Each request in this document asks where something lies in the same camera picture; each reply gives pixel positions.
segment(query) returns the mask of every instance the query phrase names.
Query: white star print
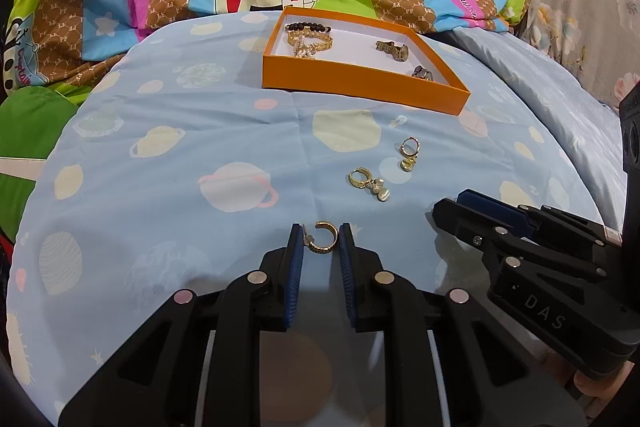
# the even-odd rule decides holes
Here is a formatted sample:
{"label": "white star print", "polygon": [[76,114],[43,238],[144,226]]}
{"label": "white star print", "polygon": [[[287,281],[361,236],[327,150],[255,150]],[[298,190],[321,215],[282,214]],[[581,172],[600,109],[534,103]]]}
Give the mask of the white star print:
{"label": "white star print", "polygon": [[97,349],[94,349],[94,354],[91,355],[91,358],[95,360],[95,365],[100,366],[104,363],[104,360],[102,359],[102,355],[98,353]]}
{"label": "white star print", "polygon": [[120,24],[120,21],[113,18],[113,13],[107,12],[104,14],[104,17],[96,17],[95,25],[97,26],[97,30],[95,31],[96,37],[101,37],[103,35],[107,35],[108,37],[113,37],[116,32],[116,26]]}
{"label": "white star print", "polygon": [[361,227],[359,227],[358,225],[356,225],[356,224],[354,224],[354,223],[351,225],[351,235],[353,235],[353,238],[354,238],[354,239],[357,239],[357,238],[358,238],[358,232],[359,232],[360,230],[362,230],[362,229],[361,229]]}

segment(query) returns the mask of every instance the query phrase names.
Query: light blue bed sheet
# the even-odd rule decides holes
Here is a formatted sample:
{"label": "light blue bed sheet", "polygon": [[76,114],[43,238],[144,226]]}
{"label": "light blue bed sheet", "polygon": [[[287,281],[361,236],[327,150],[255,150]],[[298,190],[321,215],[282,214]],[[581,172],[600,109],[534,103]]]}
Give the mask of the light blue bed sheet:
{"label": "light blue bed sheet", "polygon": [[622,231],[626,173],[618,115],[582,89],[560,64],[511,34],[457,28],[453,35],[546,125],[590,190],[605,225]]}
{"label": "light blue bed sheet", "polygon": [[[427,39],[471,91],[459,117],[264,90],[277,16],[158,30],[65,127],[26,206],[8,290],[14,372],[54,424],[174,291],[222,289],[286,245],[292,223],[350,222],[357,245],[418,288],[482,295],[480,254],[435,230],[435,201],[473,188],[601,222],[551,133],[471,55]],[[411,173],[398,152],[409,136],[421,144]],[[387,202],[348,184],[360,166],[386,180]],[[262,340],[263,425],[381,425],[382,336],[350,330],[335,255],[305,251],[292,331]]]}

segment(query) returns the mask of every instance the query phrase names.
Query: orange box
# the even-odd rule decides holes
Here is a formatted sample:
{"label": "orange box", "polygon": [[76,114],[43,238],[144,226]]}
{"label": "orange box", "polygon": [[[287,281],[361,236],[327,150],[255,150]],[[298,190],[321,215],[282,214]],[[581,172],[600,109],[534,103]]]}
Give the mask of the orange box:
{"label": "orange box", "polygon": [[[296,22],[331,26],[331,49],[316,53],[313,59],[294,57],[284,26]],[[376,50],[378,40],[407,44],[409,59],[398,62]],[[411,76],[418,64],[433,73],[434,82]],[[367,17],[291,6],[280,15],[264,51],[262,87],[359,96],[453,115],[460,114],[469,98],[465,84],[413,30]]]}

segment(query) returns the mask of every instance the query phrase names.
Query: floral fabric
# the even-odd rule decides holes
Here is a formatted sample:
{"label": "floral fabric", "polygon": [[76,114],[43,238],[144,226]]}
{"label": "floral fabric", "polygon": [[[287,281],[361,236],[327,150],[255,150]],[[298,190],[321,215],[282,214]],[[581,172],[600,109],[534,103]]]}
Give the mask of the floral fabric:
{"label": "floral fabric", "polygon": [[640,80],[640,0],[532,0],[520,38],[615,110]]}

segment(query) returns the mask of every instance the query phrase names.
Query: jewelry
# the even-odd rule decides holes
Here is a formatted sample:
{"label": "jewelry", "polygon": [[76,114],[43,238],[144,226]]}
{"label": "jewelry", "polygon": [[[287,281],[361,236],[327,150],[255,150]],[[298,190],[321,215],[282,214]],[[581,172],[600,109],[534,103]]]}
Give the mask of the jewelry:
{"label": "jewelry", "polygon": [[423,68],[422,66],[416,66],[414,70],[414,74],[411,76],[415,76],[416,78],[421,78],[423,80],[430,80],[433,82],[433,74],[431,71]]}
{"label": "jewelry", "polygon": [[376,49],[391,55],[398,62],[405,62],[409,58],[409,47],[406,44],[396,46],[393,41],[376,41]]}
{"label": "jewelry", "polygon": [[318,221],[316,223],[316,229],[327,229],[334,236],[334,241],[328,247],[316,247],[314,244],[314,236],[306,233],[306,226],[302,225],[302,230],[305,233],[305,246],[309,248],[312,252],[316,253],[329,253],[335,248],[335,244],[338,242],[338,230],[329,223],[328,221]]}
{"label": "jewelry", "polygon": [[[357,180],[353,177],[353,175],[359,172],[364,175],[365,179]],[[371,171],[364,167],[358,167],[357,169],[351,171],[349,173],[349,182],[356,188],[366,188],[370,187],[372,194],[376,195],[380,201],[386,201],[389,199],[389,195],[391,191],[383,186],[385,181],[382,178],[373,179]]]}
{"label": "jewelry", "polygon": [[313,32],[329,33],[331,31],[331,26],[322,26],[321,24],[317,24],[315,22],[295,22],[284,26],[284,29],[288,32],[293,30],[302,31],[305,28],[309,28]]}
{"label": "jewelry", "polygon": [[[320,31],[312,31],[308,26],[305,26],[302,30],[287,29],[287,31],[289,32],[287,42],[293,47],[293,54],[295,57],[314,58],[313,55],[315,55],[316,52],[326,51],[334,44],[333,37]],[[321,42],[306,44],[305,38],[318,39]]]}
{"label": "jewelry", "polygon": [[[414,153],[409,153],[408,150],[406,149],[406,143],[411,140],[415,142]],[[415,139],[413,136],[410,136],[409,138],[407,138],[402,142],[402,145],[400,146],[400,152],[402,153],[403,156],[405,156],[404,160],[400,162],[400,166],[402,170],[405,172],[411,172],[414,169],[415,162],[418,158],[418,152],[420,152],[420,142],[418,142],[418,140]]]}

